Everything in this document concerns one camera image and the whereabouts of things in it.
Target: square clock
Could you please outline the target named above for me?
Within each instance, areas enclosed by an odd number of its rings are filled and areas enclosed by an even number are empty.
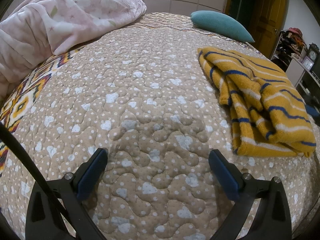
[[[304,57],[304,59],[302,61],[302,65],[304,65],[307,70],[310,70],[312,68],[313,64],[314,64],[314,62],[308,56]]]

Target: wooden door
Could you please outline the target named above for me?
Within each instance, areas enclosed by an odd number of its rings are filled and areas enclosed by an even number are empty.
[[[249,33],[255,43],[252,45],[264,56],[270,58],[281,31],[286,0],[256,0]]]

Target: white wall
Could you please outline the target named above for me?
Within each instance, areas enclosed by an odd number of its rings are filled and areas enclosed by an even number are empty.
[[[303,0],[287,0],[287,3],[288,12],[282,29],[299,28],[307,46],[315,43],[319,47],[320,26],[306,3]]]

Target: black cable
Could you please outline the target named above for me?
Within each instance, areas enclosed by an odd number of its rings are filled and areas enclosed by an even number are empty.
[[[41,172],[32,161],[28,153],[17,141],[17,139],[7,130],[7,128],[0,122],[0,140],[12,151],[14,155],[21,161],[21,163],[30,172],[32,177],[47,195],[48,199],[56,206],[58,211],[65,217],[65,219],[71,224],[67,210],[63,207],[60,201],[55,196],[54,192],[50,189],[48,183],[42,176]]]

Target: green leaf print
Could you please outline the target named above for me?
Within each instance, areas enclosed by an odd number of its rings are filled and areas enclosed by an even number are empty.
[[[114,21],[109,21],[114,27],[117,27],[116,23]]]
[[[58,8],[56,6],[53,7],[51,13],[50,13],[50,17],[53,18],[53,16],[55,16],[58,12]]]

